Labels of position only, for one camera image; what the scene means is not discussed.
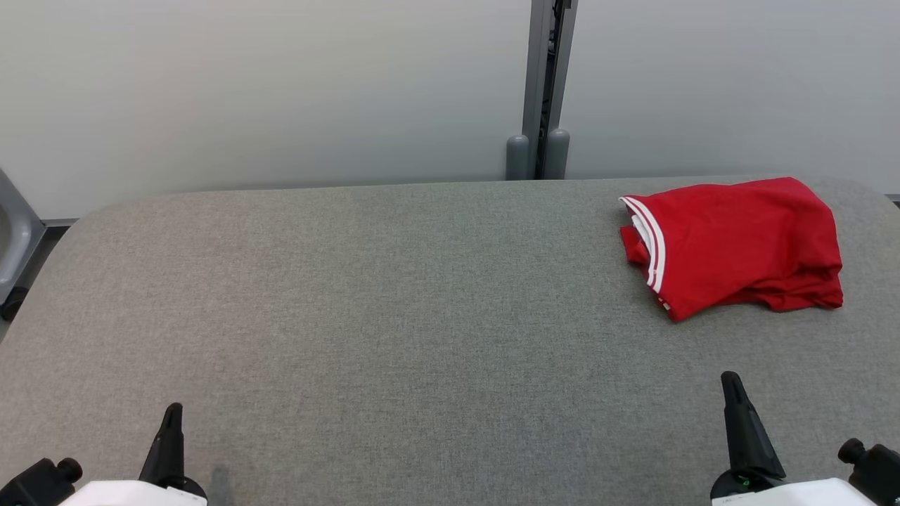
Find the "grey partition post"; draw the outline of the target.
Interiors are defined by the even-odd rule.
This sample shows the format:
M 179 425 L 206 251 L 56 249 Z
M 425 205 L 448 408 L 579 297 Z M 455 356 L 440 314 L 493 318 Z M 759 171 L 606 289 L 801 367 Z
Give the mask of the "grey partition post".
M 565 178 L 571 134 L 560 127 L 579 0 L 531 0 L 521 134 L 506 142 L 508 181 Z

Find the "red jersey with white sleeves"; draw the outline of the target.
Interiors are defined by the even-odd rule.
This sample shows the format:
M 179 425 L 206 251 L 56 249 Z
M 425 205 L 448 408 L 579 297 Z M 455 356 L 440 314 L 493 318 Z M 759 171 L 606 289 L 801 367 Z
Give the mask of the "red jersey with white sleeves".
M 629 263 L 672 321 L 714 306 L 838 309 L 843 263 L 832 210 L 794 177 L 623 195 Z

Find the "grey cart frame with caster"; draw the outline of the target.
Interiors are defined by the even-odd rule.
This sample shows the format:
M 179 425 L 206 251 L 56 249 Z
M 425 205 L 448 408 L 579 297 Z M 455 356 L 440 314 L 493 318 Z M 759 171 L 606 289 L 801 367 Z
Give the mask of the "grey cart frame with caster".
M 28 289 L 19 286 L 47 228 L 31 205 L 0 170 L 0 321 L 12 321 Z

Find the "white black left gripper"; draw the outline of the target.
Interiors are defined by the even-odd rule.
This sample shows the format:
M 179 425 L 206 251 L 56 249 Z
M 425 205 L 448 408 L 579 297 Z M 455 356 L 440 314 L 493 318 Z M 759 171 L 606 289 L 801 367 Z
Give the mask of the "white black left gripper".
M 139 480 L 88 481 L 59 506 L 208 506 L 205 490 L 184 476 L 182 425 L 182 404 L 170 404 L 150 445 Z

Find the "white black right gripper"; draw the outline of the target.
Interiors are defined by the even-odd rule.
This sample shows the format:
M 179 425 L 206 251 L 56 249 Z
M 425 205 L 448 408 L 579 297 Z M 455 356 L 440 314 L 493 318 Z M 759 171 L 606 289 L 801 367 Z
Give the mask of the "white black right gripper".
M 721 381 L 730 471 L 714 482 L 710 506 L 877 506 L 844 479 L 781 483 L 785 470 L 742 380 L 726 371 Z

